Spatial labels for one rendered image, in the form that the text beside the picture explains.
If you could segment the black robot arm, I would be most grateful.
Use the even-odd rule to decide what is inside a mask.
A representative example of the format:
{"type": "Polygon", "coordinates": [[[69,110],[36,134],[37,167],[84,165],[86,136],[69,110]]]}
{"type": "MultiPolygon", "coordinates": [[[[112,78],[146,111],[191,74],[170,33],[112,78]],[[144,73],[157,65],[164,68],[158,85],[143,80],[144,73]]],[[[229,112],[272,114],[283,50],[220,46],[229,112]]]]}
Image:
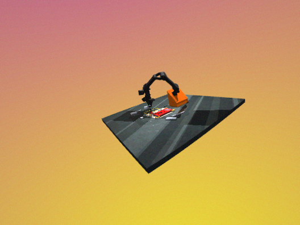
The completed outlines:
{"type": "MultiPolygon", "coordinates": [[[[173,94],[174,96],[177,95],[177,93],[180,92],[180,91],[179,91],[178,85],[175,84],[175,83],[173,83],[173,82],[166,76],[165,72],[158,72],[157,74],[154,74],[154,75],[152,76],[152,78],[148,81],[147,84],[144,84],[144,85],[143,85],[143,89],[142,89],[142,90],[138,90],[139,95],[144,95],[144,93],[145,93],[145,94],[150,94],[150,92],[149,92],[150,88],[149,88],[149,87],[150,87],[150,85],[151,85],[152,83],[154,83],[155,80],[163,80],[163,81],[166,81],[169,85],[171,85],[171,86],[172,86],[172,89],[174,90],[174,91],[172,92],[172,94],[173,94]],[[159,75],[160,75],[160,77],[157,77],[157,76],[159,76],[159,75]]],[[[148,97],[147,97],[147,96],[145,96],[144,98],[142,98],[142,101],[143,101],[143,102],[145,102],[146,100],[148,100],[148,97]]]]}

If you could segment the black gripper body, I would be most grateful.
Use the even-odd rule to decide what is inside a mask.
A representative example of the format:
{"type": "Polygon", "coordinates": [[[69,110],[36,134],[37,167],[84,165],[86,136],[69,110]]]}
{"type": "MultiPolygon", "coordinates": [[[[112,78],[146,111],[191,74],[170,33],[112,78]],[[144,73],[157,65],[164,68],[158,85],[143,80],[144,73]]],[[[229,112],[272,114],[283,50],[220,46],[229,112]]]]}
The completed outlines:
{"type": "MultiPolygon", "coordinates": [[[[145,96],[147,96],[147,97],[148,97],[148,100],[149,100],[150,102],[152,102],[152,101],[155,101],[155,99],[154,99],[154,98],[151,98],[150,94],[146,94],[145,96]]],[[[147,101],[148,101],[148,100],[147,100],[147,101]]]]}

